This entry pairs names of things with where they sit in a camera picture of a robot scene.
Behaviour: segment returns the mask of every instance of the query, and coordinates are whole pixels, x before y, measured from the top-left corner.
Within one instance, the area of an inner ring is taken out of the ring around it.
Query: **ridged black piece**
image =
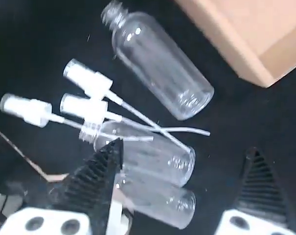
[[[51,191],[51,209],[82,212],[89,216],[92,234],[105,235],[115,175],[122,169],[123,141],[117,139]]]
[[[257,148],[246,155],[246,165],[240,195],[235,207],[244,213],[288,228],[287,206],[277,177]]]

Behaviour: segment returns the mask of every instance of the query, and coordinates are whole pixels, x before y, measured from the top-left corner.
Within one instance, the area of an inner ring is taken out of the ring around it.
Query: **cardboard box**
[[[269,87],[296,67],[296,0],[176,0],[238,76]]]

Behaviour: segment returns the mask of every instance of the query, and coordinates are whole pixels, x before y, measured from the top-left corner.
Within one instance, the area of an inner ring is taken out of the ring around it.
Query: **clear plastic bottle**
[[[125,206],[153,219],[184,229],[193,218],[196,197],[184,188],[133,171],[117,174],[115,186],[127,198]]]
[[[187,153],[164,136],[114,121],[104,122],[100,131],[106,135],[125,137],[153,136],[153,141],[124,141],[124,168],[153,176],[179,187],[184,186],[190,179],[196,159],[193,149]],[[94,142],[95,150],[110,141],[112,139],[98,136]]]
[[[117,56],[178,120],[196,115],[210,102],[213,87],[153,17],[129,14],[116,1],[101,17],[113,31]]]

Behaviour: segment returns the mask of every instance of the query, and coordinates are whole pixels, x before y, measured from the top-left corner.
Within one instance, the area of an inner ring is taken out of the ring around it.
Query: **black surface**
[[[171,0],[125,0],[131,10],[154,16],[215,88],[208,107],[178,122],[114,59],[111,33],[100,20],[107,0],[15,0],[21,3],[10,3],[14,10],[9,11],[5,4],[11,1],[0,6],[0,97],[10,92],[46,100],[58,113],[63,93],[82,94],[62,77],[64,65],[74,57],[113,79],[118,95],[160,125],[211,131],[209,138],[176,135],[197,154],[186,185],[197,196],[191,224],[179,231],[136,214],[132,234],[213,234],[222,212],[233,203],[244,153],[251,146],[262,149],[276,170],[290,199],[291,228],[296,231],[296,69],[269,89],[257,88],[236,76]],[[109,109],[132,118],[114,104]],[[0,129],[47,173],[73,170],[92,152],[70,127],[49,124],[40,129],[0,114]],[[37,190],[44,191],[40,184]]]

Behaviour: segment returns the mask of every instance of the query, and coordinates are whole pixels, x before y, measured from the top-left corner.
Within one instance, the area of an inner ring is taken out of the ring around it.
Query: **spray pump cap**
[[[102,100],[110,90],[113,81],[72,59],[64,68],[63,76],[84,90],[93,99]]]
[[[64,94],[60,111],[83,118],[86,122],[102,124],[108,111],[108,103],[97,99],[87,99],[72,94]]]
[[[25,122],[45,127],[52,114],[52,105],[37,99],[27,99],[13,94],[5,94],[0,102],[0,110],[19,118]]]

